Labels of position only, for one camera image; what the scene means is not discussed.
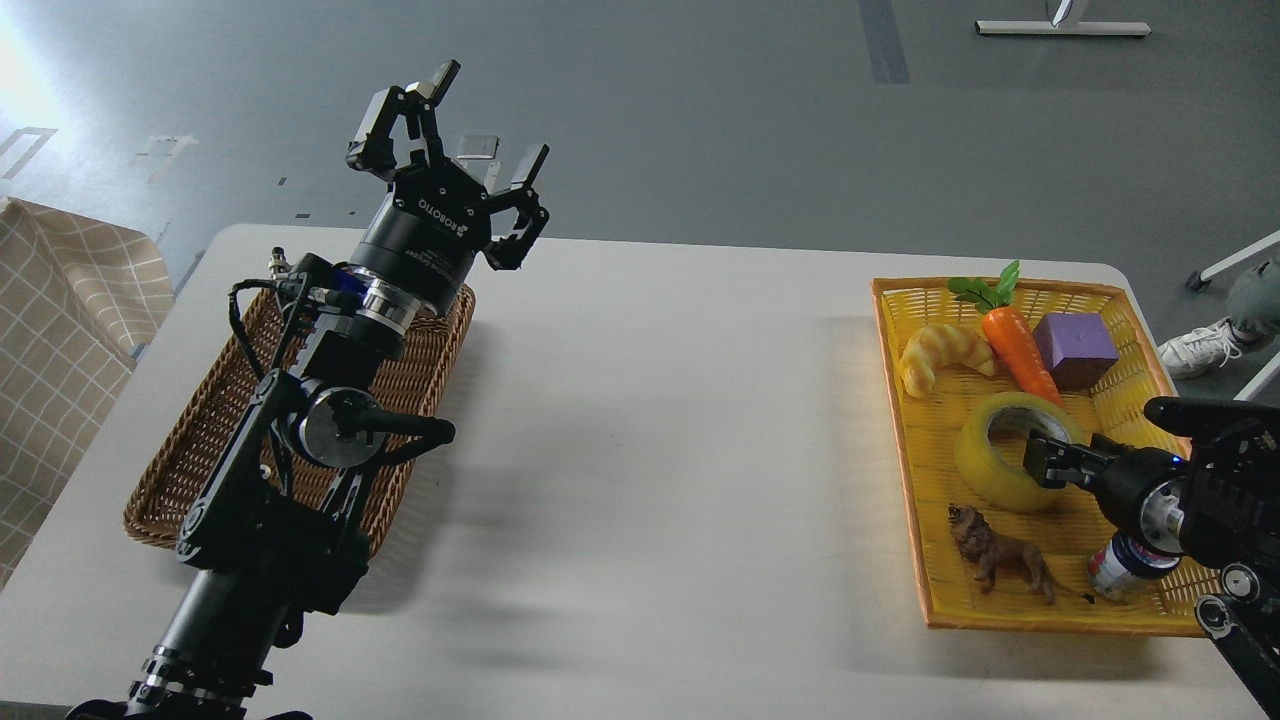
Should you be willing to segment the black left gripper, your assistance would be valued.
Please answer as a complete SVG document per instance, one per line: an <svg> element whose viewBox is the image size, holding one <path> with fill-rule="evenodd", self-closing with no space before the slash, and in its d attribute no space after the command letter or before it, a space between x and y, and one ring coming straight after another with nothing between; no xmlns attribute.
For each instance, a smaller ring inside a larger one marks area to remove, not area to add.
<svg viewBox="0 0 1280 720"><path fill-rule="evenodd" d="M410 293L436 316L449 313L480 243L490 238L489 220L466 211L484 186L462 167L444 165L436 109L460 70L449 59L428 81L375 94L346 152L349 169L389 183L349 264ZM393 138L399 120L410 141L404 165L397 161ZM549 154L547 143L531 146L508 188L483 201L490 217L516 210L512 232L483 250L494 270L518 270L550 219L534 187Z"/></svg>

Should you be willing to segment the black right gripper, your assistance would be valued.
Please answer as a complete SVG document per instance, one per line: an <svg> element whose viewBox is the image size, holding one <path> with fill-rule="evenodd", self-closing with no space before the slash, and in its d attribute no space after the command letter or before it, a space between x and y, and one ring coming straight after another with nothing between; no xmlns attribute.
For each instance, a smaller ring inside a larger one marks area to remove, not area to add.
<svg viewBox="0 0 1280 720"><path fill-rule="evenodd" d="M1043 489L1069 486L1093 495L1103 518L1143 550L1184 556L1180 532L1183 457L1157 447L1120 445L1094 434L1088 445L1032 432L1021 464Z"/></svg>

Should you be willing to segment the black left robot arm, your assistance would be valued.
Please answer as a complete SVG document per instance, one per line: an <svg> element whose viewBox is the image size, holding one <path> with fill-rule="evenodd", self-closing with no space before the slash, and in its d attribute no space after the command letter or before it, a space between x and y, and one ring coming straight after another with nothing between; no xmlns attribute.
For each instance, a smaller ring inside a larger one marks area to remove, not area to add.
<svg viewBox="0 0 1280 720"><path fill-rule="evenodd" d="M452 442L452 423L396 413L372 393L419 316L444 318L477 256L521 266L548 223L532 147L507 190L445 154L436 109L460 72L376 94L346 155L387 196L346 263L271 251L265 278L228 293L232 334L255 378L175 536L197 574L125 700L72 719L242 719L273 683L264 664L298 642L308 612L333 615L367 573L361 519L385 468Z"/></svg>

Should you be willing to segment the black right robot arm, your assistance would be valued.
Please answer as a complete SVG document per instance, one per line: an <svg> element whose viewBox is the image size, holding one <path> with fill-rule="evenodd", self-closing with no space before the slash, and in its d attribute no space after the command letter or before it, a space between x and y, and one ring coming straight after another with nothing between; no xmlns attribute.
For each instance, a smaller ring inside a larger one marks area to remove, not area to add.
<svg viewBox="0 0 1280 720"><path fill-rule="evenodd" d="M1041 430L1023 465L1044 488L1074 484L1148 551L1196 560L1220 589L1194 615L1268 717L1279 714L1277 410L1229 400L1153 397L1146 418L1190 442L1188 457L1093 436L1070 445Z"/></svg>

